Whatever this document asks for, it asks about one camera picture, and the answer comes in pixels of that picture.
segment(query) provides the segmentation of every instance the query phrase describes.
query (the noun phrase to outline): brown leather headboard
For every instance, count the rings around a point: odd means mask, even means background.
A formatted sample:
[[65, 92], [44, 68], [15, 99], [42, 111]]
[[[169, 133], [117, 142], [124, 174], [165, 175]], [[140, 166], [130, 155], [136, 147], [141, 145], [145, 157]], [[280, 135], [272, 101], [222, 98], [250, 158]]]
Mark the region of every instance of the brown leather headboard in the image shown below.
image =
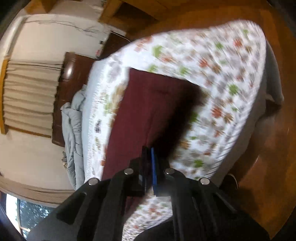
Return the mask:
[[52, 143], [65, 147], [62, 133], [62, 114], [60, 108], [72, 102], [74, 94], [87, 84], [89, 72], [95, 60], [75, 53], [66, 52], [57, 95], [54, 103]]

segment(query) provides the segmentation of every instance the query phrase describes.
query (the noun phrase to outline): maroon cloth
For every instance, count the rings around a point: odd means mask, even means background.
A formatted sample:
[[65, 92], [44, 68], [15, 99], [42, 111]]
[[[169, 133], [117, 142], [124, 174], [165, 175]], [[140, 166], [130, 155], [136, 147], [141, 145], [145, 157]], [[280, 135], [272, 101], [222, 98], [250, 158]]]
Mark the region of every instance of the maroon cloth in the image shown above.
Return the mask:
[[166, 158], [184, 131], [199, 87], [186, 80], [130, 69], [129, 82], [114, 121], [102, 180], [127, 168], [142, 146]]

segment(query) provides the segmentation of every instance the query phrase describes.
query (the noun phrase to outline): gray quilt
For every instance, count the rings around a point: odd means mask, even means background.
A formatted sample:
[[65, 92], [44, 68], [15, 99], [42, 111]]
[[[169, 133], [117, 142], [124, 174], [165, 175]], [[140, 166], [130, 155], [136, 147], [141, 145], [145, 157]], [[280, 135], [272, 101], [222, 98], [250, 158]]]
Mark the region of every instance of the gray quilt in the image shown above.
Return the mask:
[[75, 190], [84, 183], [83, 154], [81, 141], [81, 120], [86, 85], [83, 85], [73, 97], [72, 103], [65, 103], [61, 107], [62, 130], [65, 140], [67, 156], [67, 173], [71, 185]]

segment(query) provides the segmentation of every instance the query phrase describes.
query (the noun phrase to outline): metal screw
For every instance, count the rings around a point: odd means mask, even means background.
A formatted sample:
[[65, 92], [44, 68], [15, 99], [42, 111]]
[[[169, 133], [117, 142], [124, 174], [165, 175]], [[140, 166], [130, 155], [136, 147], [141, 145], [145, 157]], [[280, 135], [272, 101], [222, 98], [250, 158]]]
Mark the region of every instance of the metal screw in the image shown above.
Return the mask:
[[200, 183], [203, 185], [209, 185], [210, 184], [210, 180], [207, 179], [206, 177], [203, 177], [200, 179]]
[[124, 174], [125, 174], [125, 175], [131, 175], [131, 174], [133, 174], [133, 169], [131, 169], [131, 168], [127, 168], [127, 169], [125, 169], [125, 170], [124, 170]]
[[167, 168], [165, 169], [165, 173], [168, 174], [168, 175], [172, 175], [174, 174], [175, 170], [173, 168]]
[[98, 184], [98, 182], [99, 182], [99, 180], [95, 177], [89, 179], [89, 185], [91, 185], [91, 186]]

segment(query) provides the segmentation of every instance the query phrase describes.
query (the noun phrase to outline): folded maroon cloth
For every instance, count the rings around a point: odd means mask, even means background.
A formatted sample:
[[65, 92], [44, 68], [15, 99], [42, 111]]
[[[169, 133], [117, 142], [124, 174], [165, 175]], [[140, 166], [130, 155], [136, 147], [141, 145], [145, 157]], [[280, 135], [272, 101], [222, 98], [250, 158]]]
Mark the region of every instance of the folded maroon cloth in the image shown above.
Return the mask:
[[199, 87], [186, 80], [130, 69], [129, 82], [109, 138], [102, 180], [140, 157], [142, 146], [167, 158], [179, 141]]

